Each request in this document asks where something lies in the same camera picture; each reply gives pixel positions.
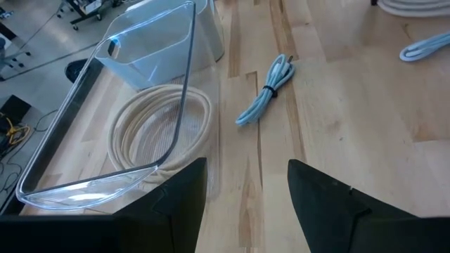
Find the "black zip tie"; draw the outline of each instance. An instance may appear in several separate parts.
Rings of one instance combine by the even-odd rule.
[[[272,97],[271,98],[276,98],[278,96],[278,92],[274,88],[269,86],[269,85],[266,85],[266,86],[262,87],[262,89],[269,89],[270,91],[272,91]]]

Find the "white coiled hose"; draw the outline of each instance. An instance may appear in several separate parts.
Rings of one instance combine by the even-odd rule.
[[[183,86],[179,84],[154,86],[136,94],[119,109],[108,133],[108,156],[116,170],[141,165],[133,162],[131,152],[131,145],[139,129],[160,109],[181,101],[182,91]],[[203,108],[204,116],[198,135],[189,142],[184,152],[164,161],[154,174],[144,180],[147,183],[160,184],[166,181],[196,159],[207,142],[214,114],[211,100],[203,91],[188,87],[186,101],[197,103]]]
[[[392,15],[427,18],[450,15],[450,0],[378,0],[378,5]],[[407,46],[400,52],[404,61],[420,60],[450,44],[450,32]]]

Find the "plastic container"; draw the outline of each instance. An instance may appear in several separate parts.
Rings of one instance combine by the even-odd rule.
[[[183,25],[169,32],[153,29],[173,20],[183,20]],[[151,37],[130,39],[148,30],[153,31]],[[88,59],[21,175],[16,188],[18,199],[42,209],[113,213],[198,157],[208,159],[208,181],[215,186],[219,78],[208,45],[202,26],[196,22],[192,1],[107,36]],[[112,54],[123,50],[136,59],[148,56],[148,50],[138,48],[161,51],[179,46],[179,50],[170,61],[162,59],[140,69],[152,88],[139,92],[130,88],[128,78],[121,78],[122,70],[105,65],[99,76],[93,74],[101,65],[94,56],[106,46]],[[128,51],[129,46],[136,50]],[[180,75],[161,83],[168,78],[165,68],[174,66]],[[139,98],[167,87],[170,92],[175,90],[169,92],[170,99],[159,99],[161,93]],[[203,102],[195,94],[202,94]],[[130,98],[139,99],[130,102]],[[138,104],[148,107],[142,109]],[[141,113],[155,104],[158,106],[148,115]],[[121,160],[122,155],[128,160]],[[123,168],[115,164],[118,160]],[[208,191],[211,195],[215,189]]]
[[[224,46],[214,2],[209,0],[195,2],[200,3],[200,8],[196,4],[198,14],[196,21],[205,35],[205,38],[197,41],[197,44],[210,48],[214,59],[218,60],[224,53]],[[149,16],[164,13],[181,3],[183,3],[182,0],[142,1],[115,18],[105,37],[143,22]],[[165,83],[184,73],[184,60],[180,60],[180,57],[185,55],[190,44],[187,36],[189,26],[187,19],[189,17],[184,15],[173,16],[130,31],[116,45],[118,50],[115,53],[110,52],[110,45],[104,44],[96,54],[96,58],[126,79],[137,90]],[[206,59],[198,59],[199,64],[196,67],[202,68],[209,64],[207,59],[209,53],[204,52]],[[160,66],[160,69],[157,72],[149,72],[149,68],[153,69],[154,65]]]

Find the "gray floor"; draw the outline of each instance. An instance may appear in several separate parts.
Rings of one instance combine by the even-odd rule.
[[[78,14],[66,9],[61,13],[62,18],[57,18],[59,4],[59,0],[10,0],[0,3],[5,10],[14,11],[2,23],[18,36],[7,49],[6,55],[19,50],[32,54],[30,57],[21,55],[18,58],[25,65],[24,68],[5,67],[1,71],[6,81],[0,82],[0,97],[15,95],[29,103],[32,109],[24,118],[24,123],[33,127],[42,115],[59,108],[72,86],[65,77],[65,66],[74,60],[87,58],[111,21],[129,6],[107,6],[102,12],[102,21],[90,18],[78,24],[79,30],[74,31],[70,21],[78,18]],[[54,114],[47,117],[39,128],[45,129],[52,116]],[[11,161],[25,168],[43,135],[33,135]],[[0,187],[15,180],[10,174],[19,171],[18,166],[5,164],[4,172],[0,174]],[[0,207],[6,196],[5,191],[0,192]]]

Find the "black box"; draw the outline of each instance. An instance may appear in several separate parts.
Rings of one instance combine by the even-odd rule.
[[[22,99],[12,95],[8,98],[8,100],[1,106],[0,112],[5,114],[13,125],[17,125],[22,122],[23,117],[27,114],[28,110],[31,108],[31,105],[23,101]],[[4,121],[0,121],[0,129],[3,129]]]

